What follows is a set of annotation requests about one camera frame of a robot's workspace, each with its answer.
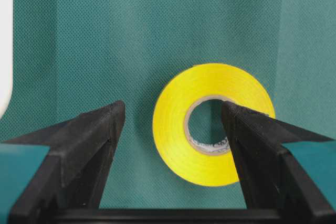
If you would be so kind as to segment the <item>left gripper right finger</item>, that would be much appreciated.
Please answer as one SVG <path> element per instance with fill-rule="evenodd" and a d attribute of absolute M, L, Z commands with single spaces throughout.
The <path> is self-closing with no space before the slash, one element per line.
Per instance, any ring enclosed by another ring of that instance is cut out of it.
<path fill-rule="evenodd" d="M 247 209 L 236 223 L 335 223 L 335 140 L 223 102 Z"/>

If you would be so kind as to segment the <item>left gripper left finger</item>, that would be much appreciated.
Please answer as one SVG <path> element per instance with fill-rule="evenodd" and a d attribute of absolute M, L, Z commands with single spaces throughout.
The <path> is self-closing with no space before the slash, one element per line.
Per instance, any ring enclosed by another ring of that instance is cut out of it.
<path fill-rule="evenodd" d="M 1 142 L 1 223 L 41 223 L 59 209 L 97 209 L 125 122 L 116 101 Z"/>

